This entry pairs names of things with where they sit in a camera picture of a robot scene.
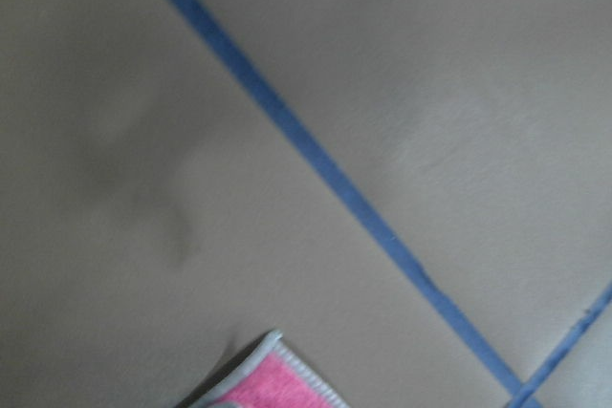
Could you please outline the pink terry towel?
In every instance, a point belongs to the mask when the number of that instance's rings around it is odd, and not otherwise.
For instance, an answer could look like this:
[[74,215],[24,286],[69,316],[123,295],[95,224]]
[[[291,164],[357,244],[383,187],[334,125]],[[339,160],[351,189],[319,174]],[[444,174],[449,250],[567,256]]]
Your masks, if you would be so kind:
[[271,330],[212,371],[180,407],[348,408],[342,396]]

